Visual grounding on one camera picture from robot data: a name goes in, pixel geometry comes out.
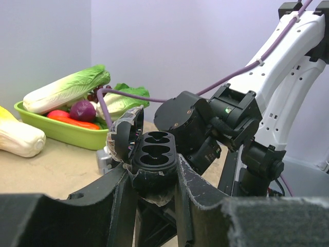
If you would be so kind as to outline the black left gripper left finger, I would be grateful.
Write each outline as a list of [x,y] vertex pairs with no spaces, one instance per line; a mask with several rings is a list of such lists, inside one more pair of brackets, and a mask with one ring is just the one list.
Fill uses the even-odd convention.
[[118,166],[69,195],[1,195],[1,246],[132,246],[137,198]]

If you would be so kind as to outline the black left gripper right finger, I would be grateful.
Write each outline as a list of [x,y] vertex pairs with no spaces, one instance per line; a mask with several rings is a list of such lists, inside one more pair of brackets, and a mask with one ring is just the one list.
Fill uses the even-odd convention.
[[230,197],[178,156],[179,246],[328,246],[327,197]]

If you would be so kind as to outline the black earbud charging case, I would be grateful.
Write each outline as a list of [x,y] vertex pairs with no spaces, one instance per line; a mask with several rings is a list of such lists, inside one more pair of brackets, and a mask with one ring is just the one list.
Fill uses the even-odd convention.
[[162,131],[143,132],[144,108],[133,107],[113,122],[104,151],[128,172],[133,189],[149,203],[168,204],[177,178],[175,137]]

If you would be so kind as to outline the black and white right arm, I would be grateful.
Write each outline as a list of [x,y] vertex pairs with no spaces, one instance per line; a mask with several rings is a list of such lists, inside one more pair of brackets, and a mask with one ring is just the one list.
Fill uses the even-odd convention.
[[328,1],[279,8],[280,21],[242,69],[217,83],[210,99],[187,91],[165,101],[154,124],[174,135],[177,151],[199,174],[219,157],[219,144],[237,157],[230,194],[265,196],[282,176],[287,139],[311,86],[328,65]]

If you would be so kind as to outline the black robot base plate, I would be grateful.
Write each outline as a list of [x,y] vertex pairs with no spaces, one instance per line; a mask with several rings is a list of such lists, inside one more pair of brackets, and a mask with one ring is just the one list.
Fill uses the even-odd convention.
[[240,173],[244,169],[241,161],[242,148],[236,152],[228,151],[222,174],[218,183],[218,190],[229,195],[237,196],[239,191]]

